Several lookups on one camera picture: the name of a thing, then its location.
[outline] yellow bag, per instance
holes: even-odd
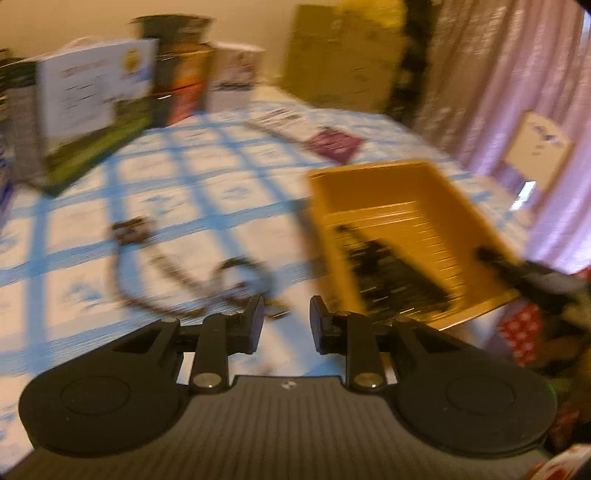
[[[407,8],[404,0],[343,0],[342,9],[363,15],[385,28],[404,29]]]

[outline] curtain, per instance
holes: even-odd
[[[517,194],[501,161],[522,114],[562,126],[576,147],[551,192],[531,199],[527,256],[569,273],[591,264],[591,42],[574,0],[444,0],[414,130]]]

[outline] ribbed gray surface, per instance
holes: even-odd
[[[385,401],[338,378],[240,377],[194,398],[165,435],[129,453],[75,459],[37,450],[9,480],[521,480],[547,459],[474,460],[440,452],[404,430]]]

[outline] bolt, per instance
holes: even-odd
[[[193,377],[193,384],[199,388],[215,388],[220,383],[222,383],[222,377],[211,372],[197,374]]]
[[[378,388],[384,384],[383,377],[373,372],[364,372],[362,374],[355,375],[353,381],[358,387],[361,388]]]

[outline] blue and white checkered tablecloth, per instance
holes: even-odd
[[[526,230],[506,200],[406,128],[382,115],[298,103],[254,102],[251,111],[279,107],[367,138],[354,163],[432,158],[507,243],[523,251]],[[232,373],[342,371],[339,358],[321,358],[314,350],[307,309],[322,269],[302,220],[309,194],[304,173],[331,163],[244,126],[248,114],[198,115],[149,130],[57,199],[17,194],[0,239],[0,472],[30,449],[17,402],[33,376],[154,320],[113,297],[112,222],[150,215],[160,248],[203,281],[229,257],[246,255],[271,267],[275,293],[291,314],[266,322],[257,353],[232,359]],[[130,249],[124,258],[128,290],[169,304],[194,303],[148,266],[145,253]]]

